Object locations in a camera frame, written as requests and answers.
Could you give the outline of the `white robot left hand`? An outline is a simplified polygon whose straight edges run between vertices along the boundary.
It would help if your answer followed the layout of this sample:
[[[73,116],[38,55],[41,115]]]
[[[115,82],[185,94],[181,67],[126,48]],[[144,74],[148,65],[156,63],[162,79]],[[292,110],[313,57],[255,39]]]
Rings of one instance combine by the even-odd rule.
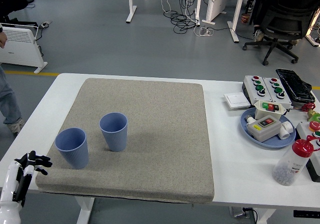
[[[45,168],[52,166],[47,156],[38,156],[30,151],[20,159],[14,159],[7,170],[0,196],[0,222],[20,224],[20,210],[24,206],[26,194],[35,172],[47,175]]]

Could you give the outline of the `person's hand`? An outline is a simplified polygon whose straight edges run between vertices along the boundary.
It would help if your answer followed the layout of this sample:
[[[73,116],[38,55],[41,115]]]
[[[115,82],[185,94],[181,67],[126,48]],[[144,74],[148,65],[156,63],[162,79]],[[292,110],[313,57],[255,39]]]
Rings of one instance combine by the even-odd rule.
[[[1,27],[0,28],[0,47],[1,48],[5,47],[7,39],[8,38],[7,38],[6,34],[3,32],[3,28]]]

